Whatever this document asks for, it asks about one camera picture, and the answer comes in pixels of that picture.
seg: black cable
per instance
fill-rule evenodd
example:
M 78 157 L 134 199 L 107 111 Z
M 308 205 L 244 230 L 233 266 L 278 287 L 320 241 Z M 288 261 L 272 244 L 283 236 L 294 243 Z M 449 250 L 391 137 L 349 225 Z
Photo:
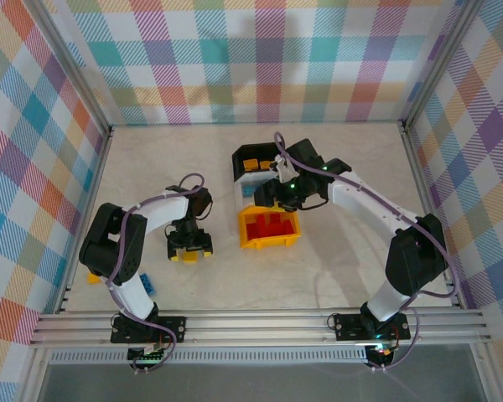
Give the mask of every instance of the black cable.
M 166 227 L 164 228 L 164 235 L 166 236 L 166 240 L 171 243 L 172 245 L 174 245 L 175 247 L 178 247 L 178 248 L 183 248 L 183 247 L 186 247 L 186 244 L 180 244 L 180 243 L 176 243 L 175 241 L 171 240 L 169 238 L 169 233 L 167 231 L 167 228 L 171 226 L 172 228 L 175 229 L 176 232 L 179 232 L 179 228 L 177 228 L 174 224 L 168 224 L 166 225 Z
M 112 327 L 112 329 L 115 329 L 115 330 L 117 330 L 117 328 L 114 327 L 114 320 L 116 319 L 117 316 L 119 316 L 118 312 L 116 314 L 114 314 L 113 316 L 111 316 L 111 318 L 110 318 L 110 327 Z
M 326 319 L 326 326 L 328 326 L 328 328 L 329 328 L 329 329 L 331 329 L 332 331 L 335 331 L 335 327 L 331 327 L 331 326 L 329 325 L 329 320 L 330 320 L 330 318 L 331 318 L 331 317 L 336 316 L 336 315 L 337 315 L 337 313 L 336 313 L 336 312 L 334 312 L 334 313 L 330 314 L 330 315 L 328 316 L 328 318 Z
M 323 203 L 313 205 L 311 207 L 300 207 L 301 211 L 310 211 L 311 209 L 317 209 L 320 207 L 324 207 L 328 203 L 328 200 L 326 199 Z
M 212 211 L 212 205 L 214 203 L 215 203 L 214 199 L 212 201 L 210 201 L 210 203 L 209 203 L 210 208 L 209 208 L 209 212 L 207 212 L 207 215 L 202 216 L 201 218 L 196 218 L 195 220 L 205 220 L 205 219 L 207 219 L 209 217 L 209 215 L 210 215 L 210 211 Z

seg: metal bar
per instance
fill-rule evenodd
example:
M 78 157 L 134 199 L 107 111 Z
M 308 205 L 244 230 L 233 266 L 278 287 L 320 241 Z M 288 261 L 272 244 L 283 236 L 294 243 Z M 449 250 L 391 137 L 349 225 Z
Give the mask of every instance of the metal bar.
M 42 4 L 41 0 L 24 0 L 24 5 L 32 15 L 38 28 L 43 33 L 44 38 L 50 45 L 52 53 L 60 62 L 61 68 L 65 75 L 69 78 L 71 84 L 75 87 L 80 95 L 80 98 L 87 107 L 87 110 L 92 114 L 99 127 L 106 134 L 110 133 L 111 124 L 107 120 L 100 105 L 96 101 L 90 86 L 87 84 L 84 75 L 80 71 L 80 67 L 73 59 L 67 44 L 63 40 L 60 31 L 56 28 L 49 11 Z
M 43 386 L 44 375 L 49 364 L 51 351 L 48 349 L 31 349 L 31 354 L 23 366 L 23 380 L 19 381 L 15 392 L 15 402 L 33 402 L 38 400 Z
M 454 27 L 445 39 L 445 45 L 443 46 L 442 51 L 434 61 L 428 78 L 425 80 L 422 89 L 419 91 L 419 94 L 413 102 L 412 109 L 408 112 L 406 119 L 408 130 L 413 128 L 413 125 L 423 113 L 430 96 L 436 89 L 443 73 L 449 67 L 449 63 L 453 59 L 454 54 L 462 42 L 462 39 L 468 32 L 471 23 L 477 16 L 477 13 L 484 2 L 485 0 L 466 0 L 464 2 L 462 9 L 459 12 L 459 16 L 454 22 Z
M 108 153 L 110 152 L 110 145 L 113 136 L 110 135 L 104 138 L 101 149 L 101 157 L 99 158 L 99 163 L 96 167 L 95 176 L 93 178 L 93 184 L 87 197 L 87 204 L 84 214 L 82 216 L 82 224 L 76 232 L 73 245 L 70 248 L 69 254 L 67 255 L 67 266 L 65 267 L 64 280 L 60 283 L 60 289 L 58 292 L 58 298 L 54 304 L 54 311 L 59 314 L 61 310 L 61 304 L 65 298 L 65 293 L 67 292 L 68 286 L 73 284 L 75 279 L 76 267 L 78 266 L 78 253 L 80 252 L 80 247 L 82 246 L 82 241 L 86 236 L 87 230 L 90 225 L 90 217 L 93 212 L 93 207 L 95 206 L 95 200 L 97 193 L 99 191 L 99 186 L 101 185 L 102 174 L 104 173 L 104 167 L 106 165 L 106 160 L 108 159 Z
M 175 350 L 167 363 L 200 364 L 297 364 L 365 363 L 363 346 L 314 346 L 309 348 L 204 348 Z M 126 364 L 125 348 L 57 348 L 49 364 Z
M 419 315 L 424 314 L 474 314 L 480 315 L 480 310 L 462 310 L 457 307 L 416 307 Z M 163 310 L 160 312 L 164 316 L 185 316 L 185 317 L 327 317 L 330 314 L 358 314 L 359 308 L 279 308 L 279 309 L 255 309 L 255 310 Z M 67 312 L 56 316 L 54 314 L 42 314 L 40 320 L 70 320 L 70 319 L 94 319 L 110 318 L 114 311 L 89 311 L 89 312 Z
M 434 207 L 432 197 L 428 191 L 427 182 L 423 175 L 423 167 L 417 159 L 417 152 L 414 148 L 410 136 L 407 134 L 405 124 L 402 121 L 398 123 L 399 133 L 401 134 L 402 145 L 404 146 L 404 151 L 406 152 L 408 163 L 410 164 L 410 170 L 412 170 L 413 181 L 416 184 L 417 193 L 421 199 L 421 204 L 423 206 L 423 212 L 425 214 L 436 214 L 436 208 Z
M 58 330 L 82 330 L 89 326 L 89 329 L 108 330 L 108 321 L 110 318 L 96 319 L 96 320 L 67 320 L 67 321 L 42 321 L 37 326 L 37 331 L 58 331 Z M 310 317 L 309 319 L 280 317 L 276 319 L 267 319 L 261 317 L 248 317 L 248 318 L 229 318 L 222 317 L 219 319 L 214 318 L 190 318 L 186 322 L 186 329 L 190 331 L 200 330 L 213 330 L 213 329 L 242 329 L 247 327 L 254 328 L 298 328 L 298 329 L 313 329 L 324 328 L 326 317 Z M 415 325 L 415 317 L 409 317 L 408 323 Z M 462 316 L 422 316 L 422 326 L 452 326 L 452 325 L 485 325 L 485 320 L 482 315 L 462 315 Z
M 336 342 L 327 326 L 331 312 L 356 309 L 270 310 L 270 311 L 197 311 L 174 312 L 186 316 L 186 338 L 179 347 L 288 347 L 313 345 L 362 345 L 376 342 Z M 454 307 L 422 307 L 421 343 L 483 343 L 490 340 L 480 311 Z M 110 343 L 113 313 L 43 315 L 32 337 L 36 348 L 116 347 Z M 415 333 L 415 317 L 408 313 Z
M 495 356 L 494 345 L 473 344 L 471 351 L 488 400 L 503 402 L 503 376 Z

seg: blue block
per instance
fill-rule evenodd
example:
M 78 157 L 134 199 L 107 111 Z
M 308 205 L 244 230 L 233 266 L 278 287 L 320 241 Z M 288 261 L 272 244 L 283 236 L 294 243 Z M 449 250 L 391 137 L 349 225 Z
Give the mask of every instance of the blue block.
M 255 186 L 242 186 L 242 197 L 253 197 L 255 190 Z
M 148 274 L 141 274 L 140 281 L 142 281 L 143 288 L 148 293 L 148 295 L 152 296 L 155 294 L 154 287 L 149 280 Z

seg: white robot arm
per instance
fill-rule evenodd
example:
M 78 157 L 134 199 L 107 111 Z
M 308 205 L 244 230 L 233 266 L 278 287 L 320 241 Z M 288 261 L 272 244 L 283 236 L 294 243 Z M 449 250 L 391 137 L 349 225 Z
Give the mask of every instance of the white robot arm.
M 188 204 L 189 200 L 186 197 L 160 199 L 142 207 L 134 214 L 141 215 L 147 220 L 145 235 L 148 235 L 157 228 L 184 218 L 188 210 Z M 145 291 L 140 280 L 140 275 L 137 272 L 131 279 L 123 282 L 120 286 L 115 285 L 114 294 L 127 311 L 138 318 L 146 319 L 153 310 L 153 300 L 151 300 L 151 297 Z
M 80 248 L 80 262 L 92 274 L 105 279 L 114 301 L 120 307 L 119 317 L 112 320 L 115 330 L 111 336 L 113 343 L 159 342 L 161 335 L 157 328 L 171 326 L 171 322 L 158 316 L 158 307 L 147 294 L 137 272 L 145 235 L 171 224 L 174 231 L 166 234 L 170 260 L 178 259 L 178 249 L 202 250 L 205 255 L 213 252 L 210 235 L 199 229 L 196 223 L 197 218 L 212 203 L 207 188 L 197 186 L 186 190 L 172 186 L 162 196 L 144 203 L 125 209 L 103 204 L 97 210 Z M 115 240 L 115 235 L 119 235 L 119 240 Z M 176 317 L 173 321 L 184 322 L 185 318 Z M 179 335 L 178 341 L 182 341 L 183 335 Z
M 272 165 L 278 177 L 256 190 L 256 205 L 277 205 L 287 211 L 295 211 L 316 208 L 331 201 L 366 222 L 390 247 L 385 268 L 386 281 L 360 309 L 361 323 L 369 338 L 373 338 L 395 319 L 423 286 L 447 268 L 439 250 L 414 224 L 445 247 L 442 226 L 431 214 L 419 218 L 415 213 L 386 200 L 339 159 L 324 162 L 308 139 L 280 150 L 282 154 Z M 298 176 L 290 177 L 287 173 L 294 170 Z M 314 194 L 325 201 L 305 207 L 303 203 Z
M 374 191 L 354 172 L 345 172 L 342 175 Z M 397 235 L 398 230 L 410 228 L 409 224 L 400 220 L 390 210 L 384 208 L 367 194 L 347 185 L 345 182 L 335 180 L 329 184 L 328 195 L 332 203 L 351 212 L 375 230 L 386 245 L 390 244 L 392 238 Z M 409 219 L 414 221 L 417 219 L 415 213 L 396 205 L 395 207 Z M 367 302 L 367 308 L 379 322 L 385 322 L 399 312 L 400 308 L 410 299 L 410 296 L 403 295 L 392 286 L 391 282 L 385 281 L 378 292 Z

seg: colorful checkered pattern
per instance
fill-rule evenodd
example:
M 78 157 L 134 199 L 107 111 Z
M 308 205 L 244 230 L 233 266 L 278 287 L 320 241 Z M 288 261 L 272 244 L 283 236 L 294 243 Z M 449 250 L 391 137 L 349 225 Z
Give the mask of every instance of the colorful checkered pattern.
M 503 0 L 486 0 L 413 133 L 469 307 L 503 370 Z
M 109 120 L 127 125 L 396 120 L 455 3 L 46 2 Z
M 0 401 L 55 302 L 101 142 L 21 0 L 1 0 Z
M 443 47 L 447 43 L 447 37 L 451 32 L 454 24 L 456 23 L 456 20 L 465 2 L 466 0 L 456 0 L 454 2 L 453 8 L 449 12 L 449 16 L 447 17 L 447 20 L 445 21 L 445 24 L 443 25 L 442 30 L 439 33 L 438 39 L 434 43 L 433 49 L 428 54 L 425 65 L 423 66 L 423 69 L 419 74 L 419 78 L 417 79 L 416 84 L 413 86 L 410 96 L 408 96 L 408 101 L 404 106 L 404 110 L 402 111 L 402 120 L 407 117 L 408 113 L 412 109 L 413 102 L 417 99 L 422 90 L 423 84 L 430 76 L 434 61 L 436 61 L 438 55 L 443 51 Z

